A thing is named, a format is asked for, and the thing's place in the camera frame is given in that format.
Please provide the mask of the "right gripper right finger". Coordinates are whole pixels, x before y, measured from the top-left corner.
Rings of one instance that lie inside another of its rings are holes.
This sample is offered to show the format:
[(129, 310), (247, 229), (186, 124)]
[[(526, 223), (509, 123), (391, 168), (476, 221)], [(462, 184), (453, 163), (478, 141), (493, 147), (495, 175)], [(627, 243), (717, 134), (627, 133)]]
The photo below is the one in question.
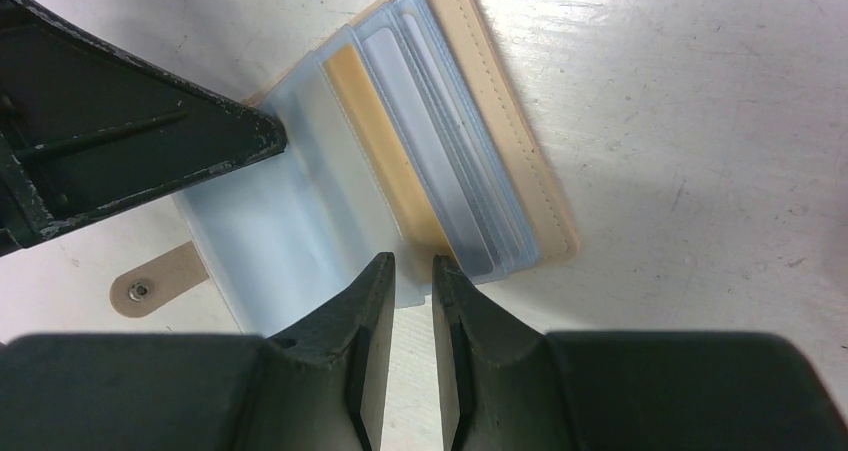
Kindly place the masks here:
[(540, 333), (446, 256), (432, 268), (448, 450), (843, 450), (847, 425), (774, 334)]

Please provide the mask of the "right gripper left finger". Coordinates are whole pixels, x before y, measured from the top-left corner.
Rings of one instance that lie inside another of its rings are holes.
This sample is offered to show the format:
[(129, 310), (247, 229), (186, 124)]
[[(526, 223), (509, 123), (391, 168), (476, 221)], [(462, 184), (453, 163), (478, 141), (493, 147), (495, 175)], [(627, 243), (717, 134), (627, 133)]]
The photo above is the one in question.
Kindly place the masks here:
[(395, 258), (269, 337), (38, 334), (1, 350), (5, 450), (376, 450)]

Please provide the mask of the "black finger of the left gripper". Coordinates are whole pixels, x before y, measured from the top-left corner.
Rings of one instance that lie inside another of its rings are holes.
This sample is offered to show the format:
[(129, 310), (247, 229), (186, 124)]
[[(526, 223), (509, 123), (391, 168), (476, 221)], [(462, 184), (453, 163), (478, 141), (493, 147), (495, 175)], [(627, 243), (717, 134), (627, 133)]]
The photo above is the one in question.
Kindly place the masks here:
[(11, 254), (282, 153), (283, 124), (1, 0), (1, 251)]

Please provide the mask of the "gold credit card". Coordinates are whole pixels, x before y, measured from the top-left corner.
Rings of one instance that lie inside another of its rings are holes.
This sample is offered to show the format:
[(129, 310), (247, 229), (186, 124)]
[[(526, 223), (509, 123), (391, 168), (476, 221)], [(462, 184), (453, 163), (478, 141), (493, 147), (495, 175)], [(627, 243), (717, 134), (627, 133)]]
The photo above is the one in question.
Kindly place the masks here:
[(426, 261), (434, 255), (451, 256), (451, 245), (360, 53), (354, 45), (344, 44), (323, 68), (352, 121), (401, 236)]

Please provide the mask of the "beige leather card holder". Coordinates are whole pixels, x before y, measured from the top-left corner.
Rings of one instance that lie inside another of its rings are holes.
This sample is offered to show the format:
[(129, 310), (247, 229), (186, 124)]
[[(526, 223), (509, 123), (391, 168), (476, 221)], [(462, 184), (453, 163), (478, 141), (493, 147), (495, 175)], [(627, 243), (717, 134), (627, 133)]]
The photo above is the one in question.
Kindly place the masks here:
[(578, 251), (476, 0), (378, 0), (256, 104), (285, 151), (177, 193), (192, 238), (115, 279), (118, 314), (212, 281), (241, 331), (269, 336), (380, 252), (409, 307), (437, 255), (485, 284)]

